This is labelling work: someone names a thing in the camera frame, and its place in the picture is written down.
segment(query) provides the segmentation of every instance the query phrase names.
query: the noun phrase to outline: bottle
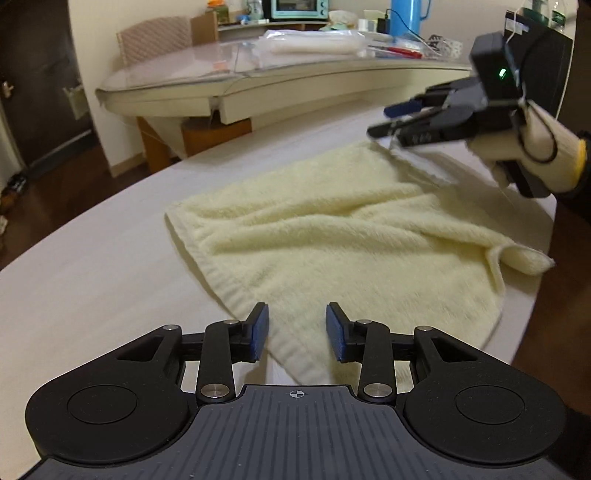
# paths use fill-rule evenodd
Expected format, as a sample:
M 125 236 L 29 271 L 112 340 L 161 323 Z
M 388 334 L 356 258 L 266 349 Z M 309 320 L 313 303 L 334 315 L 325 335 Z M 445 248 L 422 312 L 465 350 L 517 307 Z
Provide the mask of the bottle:
M 566 5 L 564 4 L 564 0 L 553 0 L 553 4 L 550 28 L 563 34 L 566 24 Z
M 526 0 L 521 15 L 547 27 L 550 21 L 548 0 Z
M 251 20 L 263 19 L 262 0 L 246 0 L 246 7 Z

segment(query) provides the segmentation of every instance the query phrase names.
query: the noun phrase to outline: white table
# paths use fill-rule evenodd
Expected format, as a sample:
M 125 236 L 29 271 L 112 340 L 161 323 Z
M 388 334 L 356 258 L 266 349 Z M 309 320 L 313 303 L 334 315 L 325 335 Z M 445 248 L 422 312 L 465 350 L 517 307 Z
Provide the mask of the white table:
M 166 207 L 198 192 L 309 158 L 365 138 L 381 109 L 349 103 L 264 128 L 153 175 L 60 228 L 0 272 L 0 478 L 12 480 L 38 457 L 24 424 L 30 395 L 48 380 L 167 323 L 186 333 L 227 318 L 179 255 L 164 221 Z M 486 187 L 486 172 L 461 145 L 431 148 L 463 168 L 461 188 L 496 216 L 516 240 L 547 249 L 555 202 L 510 205 Z M 510 361 L 533 307 L 539 279 L 506 272 L 505 310 L 486 351 Z M 252 381 L 289 383 L 270 359 L 236 366 L 240 389 Z M 194 388 L 195 369 L 183 385 Z
M 360 98 L 389 105 L 471 70 L 375 55 L 271 54 L 251 42 L 210 43 L 121 69 L 96 95 L 120 115 L 209 116 L 219 110 L 222 123 L 251 118 L 257 129 L 276 122 L 277 112 L 285 119 Z

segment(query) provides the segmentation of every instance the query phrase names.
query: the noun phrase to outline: shelf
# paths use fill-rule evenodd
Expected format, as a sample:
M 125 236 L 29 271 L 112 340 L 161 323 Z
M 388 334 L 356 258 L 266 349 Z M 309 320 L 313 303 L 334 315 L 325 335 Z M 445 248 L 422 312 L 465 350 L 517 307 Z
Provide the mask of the shelf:
M 220 32 L 229 30 L 245 30 L 249 28 L 273 28 L 273 27 L 288 27 L 289 25 L 328 25 L 328 22 L 320 21 L 289 21 L 289 22 L 269 22 L 269 23 L 252 23 L 247 25 L 220 25 L 217 30 Z

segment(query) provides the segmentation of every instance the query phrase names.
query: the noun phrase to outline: hand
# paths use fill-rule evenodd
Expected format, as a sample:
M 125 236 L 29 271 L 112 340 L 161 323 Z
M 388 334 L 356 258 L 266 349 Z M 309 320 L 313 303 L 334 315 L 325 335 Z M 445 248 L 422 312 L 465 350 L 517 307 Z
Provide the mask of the hand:
M 466 145 L 490 169 L 501 187 L 508 186 L 509 180 L 505 170 L 497 162 L 517 160 L 540 178 L 551 192 L 565 193 L 573 190 L 579 183 L 587 159 L 585 140 L 579 139 L 534 102 L 530 102 L 527 107 L 525 118 L 527 124 L 521 127 L 521 133 L 525 149 L 534 158 L 549 158 L 554 149 L 554 135 L 558 152 L 551 162 L 534 161 L 521 147 L 513 130 L 479 135 L 467 141 Z

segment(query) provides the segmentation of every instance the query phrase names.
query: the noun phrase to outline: cable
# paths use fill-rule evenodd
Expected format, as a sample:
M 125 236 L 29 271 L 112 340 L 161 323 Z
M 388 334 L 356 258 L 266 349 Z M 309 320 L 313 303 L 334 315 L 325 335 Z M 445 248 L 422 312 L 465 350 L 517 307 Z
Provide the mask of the cable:
M 572 22 L 573 20 L 577 19 L 577 15 L 571 15 L 570 17 L 567 17 L 564 24 L 567 25 L 570 22 Z M 535 48 L 537 46 L 540 45 L 540 43 L 543 41 L 543 39 L 545 39 L 548 35 L 550 35 L 550 32 L 553 32 L 556 28 L 558 27 L 558 25 L 555 25 L 553 27 L 549 27 L 547 30 L 545 30 L 541 35 L 539 35 L 531 44 L 529 47 L 527 47 L 523 58 L 521 59 L 521 63 L 519 64 L 519 78 L 522 79 L 523 78 L 523 72 L 525 70 L 525 64 L 528 60 L 528 58 L 530 57 L 531 53 L 535 50 Z
M 532 162 L 535 162 L 538 164 L 551 163 L 558 156 L 558 142 L 556 141 L 556 136 L 554 135 L 554 132 L 552 131 L 552 129 L 550 128 L 548 123 L 546 123 L 546 120 L 544 120 L 542 115 L 539 113 L 539 111 L 537 111 L 535 108 L 533 108 L 531 106 L 530 101 L 527 101 L 527 105 L 530 107 L 530 110 L 533 111 L 533 113 L 536 115 L 536 117 L 538 117 L 538 119 L 540 119 L 540 122 L 542 122 L 544 124 L 544 126 L 546 127 L 546 130 L 552 136 L 552 144 L 553 144 L 552 153 L 550 154 L 550 156 L 548 158 L 537 158 L 537 157 L 533 156 L 527 150 L 527 148 L 525 147 L 525 142 L 523 140 L 523 134 L 521 133 L 521 128 L 520 128 L 520 125 L 517 120 L 517 111 L 513 111 L 513 113 L 510 116 L 511 125 L 513 126 L 513 130 L 515 131 L 515 135 L 517 136 L 517 141 L 519 142 L 519 146 L 523 150 L 523 153 L 525 154 L 525 156 L 527 156 L 527 158 L 529 158 Z
M 435 50 L 435 48 L 433 48 L 431 45 L 429 45 L 427 43 L 427 41 L 421 35 L 419 35 L 415 31 L 411 30 L 410 27 L 406 24 L 406 22 L 402 19 L 402 17 L 400 16 L 400 14 L 396 10 L 392 10 L 391 8 L 387 8 L 386 9 L 386 18 L 388 17 L 388 11 L 391 11 L 393 14 L 398 15 L 398 18 L 400 19 L 400 21 L 402 22 L 404 27 L 408 30 L 408 32 L 411 33 L 412 35 L 414 35 L 415 37 L 417 37 L 435 55 L 439 55 L 440 57 L 443 56 L 441 52 Z
M 512 38 L 515 36 L 515 33 L 516 33 L 516 32 L 515 32 L 515 30 L 516 30 L 516 25 L 517 25 L 517 12 L 518 12 L 519 10 L 521 10 L 521 9 L 522 9 L 522 8 L 525 6 L 525 2 L 526 2 L 526 1 L 527 1 L 527 0 L 523 0 L 523 1 L 521 2 L 521 5 L 519 6 L 519 8 L 518 8 L 518 9 L 516 9 L 516 10 L 513 12 L 513 32 L 511 33 L 511 35 L 509 36 L 509 38 L 507 38 L 507 41 L 506 41 L 506 43 L 507 43 L 507 44 L 508 44 L 508 43 L 510 42 L 510 40 L 511 40 L 511 39 L 512 39 Z

